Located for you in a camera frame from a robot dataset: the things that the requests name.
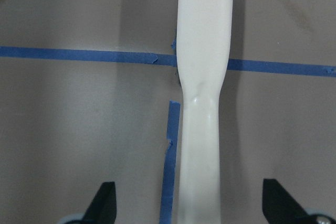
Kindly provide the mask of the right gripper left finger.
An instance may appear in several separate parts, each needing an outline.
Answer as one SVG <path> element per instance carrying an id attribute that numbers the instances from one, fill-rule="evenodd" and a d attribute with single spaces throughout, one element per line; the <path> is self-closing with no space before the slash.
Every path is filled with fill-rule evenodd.
<path id="1" fill-rule="evenodd" d="M 115 186 L 115 182 L 101 184 L 80 223 L 115 223 L 117 217 Z"/>

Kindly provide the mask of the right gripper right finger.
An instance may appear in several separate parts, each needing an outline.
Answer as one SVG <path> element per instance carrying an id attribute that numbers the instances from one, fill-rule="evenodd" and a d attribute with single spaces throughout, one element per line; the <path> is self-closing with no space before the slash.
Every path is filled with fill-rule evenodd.
<path id="1" fill-rule="evenodd" d="M 270 224 L 335 223 L 325 214 L 309 214 L 276 179 L 264 179 L 263 214 Z"/>

